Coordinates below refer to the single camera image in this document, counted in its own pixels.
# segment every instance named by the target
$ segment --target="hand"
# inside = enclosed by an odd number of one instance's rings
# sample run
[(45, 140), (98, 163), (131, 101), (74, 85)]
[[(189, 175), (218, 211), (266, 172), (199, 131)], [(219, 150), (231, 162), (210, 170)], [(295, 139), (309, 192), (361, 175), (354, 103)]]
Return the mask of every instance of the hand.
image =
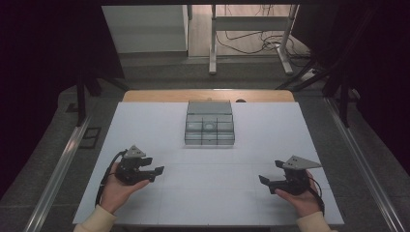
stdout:
[[(114, 173), (117, 169), (118, 162), (112, 165), (111, 172)], [(131, 194), (147, 186), (150, 182), (148, 180), (136, 183), (133, 186), (125, 186), (120, 182), (114, 174), (108, 176), (105, 187), (102, 192), (102, 200), (100, 206), (114, 214), (124, 203), (127, 202)]]
[[(310, 178), (313, 178), (308, 171), (307, 174)], [(316, 186), (314, 185), (312, 179), (310, 179), (310, 187), (317, 192)], [(300, 195), (292, 195), (280, 189), (276, 189), (275, 193), (292, 204), (301, 218), (320, 211), (316, 199), (308, 190)]]

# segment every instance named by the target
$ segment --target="white tabletop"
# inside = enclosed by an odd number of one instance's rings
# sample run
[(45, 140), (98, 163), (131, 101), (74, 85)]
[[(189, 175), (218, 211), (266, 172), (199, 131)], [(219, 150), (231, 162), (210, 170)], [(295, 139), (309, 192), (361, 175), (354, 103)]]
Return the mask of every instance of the white tabletop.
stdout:
[[(284, 180), (275, 160), (295, 155), (320, 162), (296, 102), (232, 103), (233, 146), (186, 146), (186, 102), (120, 102), (73, 223), (94, 210), (103, 173), (135, 144), (164, 166), (136, 192), (116, 223), (141, 226), (274, 226), (295, 224), (293, 207), (260, 184), (258, 175)], [(323, 190), (325, 219), (343, 224), (323, 168), (310, 172)]]

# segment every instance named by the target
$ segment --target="gray floor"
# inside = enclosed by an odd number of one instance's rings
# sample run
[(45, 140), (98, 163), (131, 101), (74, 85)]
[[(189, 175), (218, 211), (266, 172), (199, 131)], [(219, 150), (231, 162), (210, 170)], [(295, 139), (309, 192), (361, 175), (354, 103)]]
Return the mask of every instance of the gray floor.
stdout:
[[(133, 89), (275, 89), (288, 78), (282, 73), (278, 58), (235, 58), (218, 63), (217, 75), (208, 75), (206, 59), (168, 59), (158, 63), (154, 58), (138, 62), (135, 58), (123, 58), (125, 80)], [(88, 128), (100, 129), (97, 141), (83, 139), (73, 157), (66, 178), (52, 203), (41, 231), (72, 231), (73, 216), (83, 191), (87, 186), (95, 161), (102, 148), (117, 103), (124, 92), (99, 80), (102, 95), (88, 97), (94, 102)], [(325, 168), (345, 225), (339, 231), (390, 231), (380, 208), (374, 200), (358, 165), (343, 140), (329, 106), (319, 91), (323, 82), (316, 83), (295, 93), (307, 122), (313, 143)], [(76, 114), (67, 112), (75, 103), (75, 88), (61, 93), (59, 107), (31, 159), (16, 178), (14, 184), (0, 202), (0, 231), (22, 231), (28, 222), (40, 196), (69, 141), (76, 123)], [(410, 228), (410, 178), (394, 156), (375, 135), (357, 111), (349, 104), (350, 131), (360, 144), (368, 163), (383, 190), (392, 201), (405, 228)], [(113, 231), (133, 231), (117, 226)], [(192, 229), (204, 231), (216, 229)], [(223, 231), (269, 231), (268, 228), (222, 229)], [(165, 231), (151, 228), (147, 231)], [(298, 231), (296, 226), (276, 227), (274, 231)]]

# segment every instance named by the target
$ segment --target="dark background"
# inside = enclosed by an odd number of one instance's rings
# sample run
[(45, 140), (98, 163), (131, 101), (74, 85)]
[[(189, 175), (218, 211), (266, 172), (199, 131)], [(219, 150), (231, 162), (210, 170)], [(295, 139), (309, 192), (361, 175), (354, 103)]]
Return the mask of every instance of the dark background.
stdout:
[[(56, 2), (0, 3), (1, 195), (42, 138), (60, 92), (74, 86), (81, 73), (98, 77), (89, 72), (92, 69), (124, 77), (101, 7)], [(410, 8), (409, 1), (388, 2), (383, 2), (349, 60), (350, 85), (361, 95), (358, 107), (368, 123), (410, 173)], [(357, 20), (344, 19), (355, 12), (336, 11), (328, 17), (338, 21), (337, 26), (326, 23), (320, 30), (314, 24), (309, 35), (319, 35), (322, 44), (339, 41), (345, 37), (342, 29)], [(321, 34), (325, 28), (328, 35)]]

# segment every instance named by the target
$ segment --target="beige sleeve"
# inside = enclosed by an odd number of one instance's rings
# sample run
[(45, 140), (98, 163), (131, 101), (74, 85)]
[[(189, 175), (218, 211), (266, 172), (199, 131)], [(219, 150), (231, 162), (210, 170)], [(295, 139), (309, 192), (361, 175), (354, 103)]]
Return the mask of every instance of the beige sleeve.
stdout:
[(302, 232), (336, 232), (336, 230), (331, 230), (322, 212), (301, 217), (296, 222)]
[(93, 214), (84, 222), (78, 224), (74, 232), (108, 232), (111, 230), (116, 219), (116, 216), (107, 212), (100, 205), (97, 205)]

